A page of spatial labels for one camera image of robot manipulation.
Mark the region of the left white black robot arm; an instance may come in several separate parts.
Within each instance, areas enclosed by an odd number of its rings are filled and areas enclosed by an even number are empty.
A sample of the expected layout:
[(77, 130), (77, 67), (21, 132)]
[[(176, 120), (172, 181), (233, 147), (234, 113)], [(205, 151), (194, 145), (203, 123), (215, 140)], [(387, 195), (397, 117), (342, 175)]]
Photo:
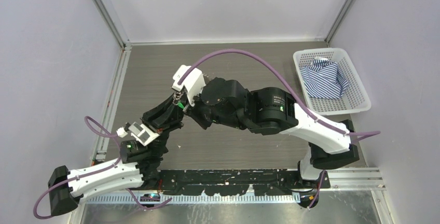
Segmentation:
[(48, 190), (42, 195), (49, 198), (50, 216), (70, 213), (85, 200), (108, 192), (139, 187), (155, 189), (160, 180), (157, 168), (168, 152), (170, 132), (183, 127), (184, 111), (189, 106), (183, 94), (174, 93), (145, 112), (140, 122), (126, 123), (115, 133), (92, 128), (100, 137), (132, 139), (118, 144), (116, 159), (82, 169), (69, 170), (65, 165), (54, 169)]

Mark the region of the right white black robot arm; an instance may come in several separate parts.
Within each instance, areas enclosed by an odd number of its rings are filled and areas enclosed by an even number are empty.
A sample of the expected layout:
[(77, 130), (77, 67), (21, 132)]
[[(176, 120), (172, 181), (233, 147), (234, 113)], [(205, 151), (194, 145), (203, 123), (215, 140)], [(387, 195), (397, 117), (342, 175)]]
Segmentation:
[(309, 143), (298, 163), (297, 183), (311, 187), (322, 170), (334, 170), (358, 161), (359, 150), (348, 136), (315, 122), (286, 91), (266, 87), (249, 91), (236, 80), (200, 76), (182, 83), (189, 100), (187, 115), (203, 129), (220, 124), (261, 135), (291, 135)]

